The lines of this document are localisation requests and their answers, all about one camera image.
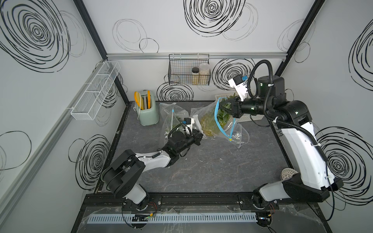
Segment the zip-top bag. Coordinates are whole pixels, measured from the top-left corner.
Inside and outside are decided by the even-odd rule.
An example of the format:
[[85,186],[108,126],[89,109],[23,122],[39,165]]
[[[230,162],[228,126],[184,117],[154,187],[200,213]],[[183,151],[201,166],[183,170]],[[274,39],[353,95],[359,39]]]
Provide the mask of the zip-top bag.
[[182,107],[178,106],[176,103],[160,103],[159,110],[163,120],[165,120],[168,116],[172,115],[176,117],[178,120],[184,120],[184,118],[189,117],[189,113]]
[[206,107],[191,108],[190,116],[195,121],[195,128],[206,137],[221,137],[232,142],[236,121],[225,110],[230,108],[231,103],[222,104],[221,102],[235,97],[237,95],[233,94],[229,97],[218,98]]
[[168,141],[168,135],[170,131],[180,124],[183,120],[178,120],[176,117],[168,116],[165,120],[163,120],[163,125],[160,131],[160,139],[159,139],[159,146],[163,147]]
[[231,123],[226,129],[226,133],[228,135],[228,142],[237,148],[246,145],[250,140],[249,133],[239,123]]

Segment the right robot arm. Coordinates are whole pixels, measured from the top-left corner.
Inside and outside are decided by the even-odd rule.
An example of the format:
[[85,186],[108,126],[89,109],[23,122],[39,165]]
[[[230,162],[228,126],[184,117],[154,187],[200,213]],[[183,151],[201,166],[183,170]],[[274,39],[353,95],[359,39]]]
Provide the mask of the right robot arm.
[[257,188],[252,196],[256,208],[264,209],[282,199],[322,203],[343,187],[343,181],[328,168],[328,159],[315,137],[308,107],[302,101],[287,100],[285,80],[273,74],[270,61],[261,60],[249,76],[239,74],[228,82],[238,97],[220,102],[219,109],[234,118],[244,114],[263,115],[271,125],[277,126],[297,172],[290,178]]

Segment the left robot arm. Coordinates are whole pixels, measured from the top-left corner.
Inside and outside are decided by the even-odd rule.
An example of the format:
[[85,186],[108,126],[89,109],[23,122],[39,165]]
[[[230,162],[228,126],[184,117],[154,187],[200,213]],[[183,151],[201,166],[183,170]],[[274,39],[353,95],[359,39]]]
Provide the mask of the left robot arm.
[[101,180],[115,198],[125,198],[144,210],[150,201],[148,192],[138,183],[142,173],[167,168],[184,157],[192,145],[199,146],[203,133],[184,123],[175,126],[168,134],[167,143],[152,153],[135,153],[125,150],[101,174]]

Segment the white plastic basket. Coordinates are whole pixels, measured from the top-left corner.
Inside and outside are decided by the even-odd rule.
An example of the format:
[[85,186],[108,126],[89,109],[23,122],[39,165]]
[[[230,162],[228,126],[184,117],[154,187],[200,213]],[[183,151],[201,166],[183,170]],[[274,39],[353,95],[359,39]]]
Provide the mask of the white plastic basket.
[[[236,92],[228,92],[223,94],[216,94],[215,99],[216,100],[223,100],[223,99],[230,99],[238,96]],[[250,115],[250,114],[244,114],[241,118],[236,118],[237,122],[248,122],[248,121],[259,121],[264,118],[263,115]]]

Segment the white lid jar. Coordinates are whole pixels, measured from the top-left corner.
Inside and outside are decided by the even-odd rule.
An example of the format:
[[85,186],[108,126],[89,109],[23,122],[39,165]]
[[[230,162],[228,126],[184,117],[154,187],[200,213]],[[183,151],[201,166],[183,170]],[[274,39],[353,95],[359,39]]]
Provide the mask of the white lid jar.
[[210,81],[210,65],[209,63],[201,63],[199,65],[199,85],[209,85]]

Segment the black lid spice jar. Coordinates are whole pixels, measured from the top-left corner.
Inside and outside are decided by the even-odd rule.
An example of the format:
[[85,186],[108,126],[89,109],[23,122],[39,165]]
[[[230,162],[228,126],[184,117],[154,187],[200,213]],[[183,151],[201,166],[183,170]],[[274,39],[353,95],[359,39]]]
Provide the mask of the black lid spice jar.
[[199,85],[199,68],[198,67],[193,67],[192,68],[192,85]]

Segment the mint green toaster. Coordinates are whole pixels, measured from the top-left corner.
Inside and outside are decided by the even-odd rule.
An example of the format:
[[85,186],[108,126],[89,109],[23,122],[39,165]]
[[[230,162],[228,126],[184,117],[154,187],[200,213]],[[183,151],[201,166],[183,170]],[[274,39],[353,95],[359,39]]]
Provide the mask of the mint green toaster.
[[158,114],[158,109],[156,105],[156,99],[155,99],[155,94],[151,92],[151,99],[152,99],[152,107],[151,109],[148,109],[147,107],[147,90],[141,91],[141,95],[144,99],[144,110],[140,110],[138,105],[135,102],[135,111],[137,112],[138,115],[138,120],[140,121],[142,126],[151,126],[155,125],[159,122],[159,114]]

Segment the orange toast slice right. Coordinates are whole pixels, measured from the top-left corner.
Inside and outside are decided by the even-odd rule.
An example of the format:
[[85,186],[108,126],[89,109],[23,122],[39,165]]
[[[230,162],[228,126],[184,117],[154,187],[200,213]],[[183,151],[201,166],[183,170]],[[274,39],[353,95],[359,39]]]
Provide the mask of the orange toast slice right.
[[148,90],[147,91],[147,107],[148,109],[151,109],[152,107],[152,99],[151,99],[151,92]]

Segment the yellow toast slice left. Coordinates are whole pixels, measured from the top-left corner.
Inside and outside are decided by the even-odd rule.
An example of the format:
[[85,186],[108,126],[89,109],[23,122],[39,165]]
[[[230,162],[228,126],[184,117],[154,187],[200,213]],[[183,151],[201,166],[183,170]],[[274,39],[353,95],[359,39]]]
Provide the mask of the yellow toast slice left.
[[138,107],[140,108],[140,110],[144,110],[145,109],[144,99],[143,99],[141,93],[136,91],[134,93],[134,98],[135,98],[135,102],[138,105]]

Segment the white woven ball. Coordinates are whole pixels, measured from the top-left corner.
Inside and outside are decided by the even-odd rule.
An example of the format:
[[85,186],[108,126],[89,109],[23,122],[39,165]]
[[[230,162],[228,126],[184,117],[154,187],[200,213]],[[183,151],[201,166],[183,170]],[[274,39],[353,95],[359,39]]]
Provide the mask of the white woven ball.
[[295,175],[297,175],[299,172],[297,172],[296,170],[294,169],[291,169],[291,168],[284,168],[282,171],[281,171],[281,180],[288,180],[292,177],[294,177]]

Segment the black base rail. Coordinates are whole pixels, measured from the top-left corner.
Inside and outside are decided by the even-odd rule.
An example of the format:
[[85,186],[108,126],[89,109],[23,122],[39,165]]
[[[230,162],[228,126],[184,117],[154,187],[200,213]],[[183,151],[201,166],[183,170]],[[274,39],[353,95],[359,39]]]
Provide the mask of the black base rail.
[[166,206],[238,206],[240,210],[257,209],[252,200],[252,192],[210,192],[210,193],[161,193],[151,192],[140,208],[129,199],[115,198],[110,193],[88,194],[81,209],[86,207],[124,207],[124,211],[160,211]]

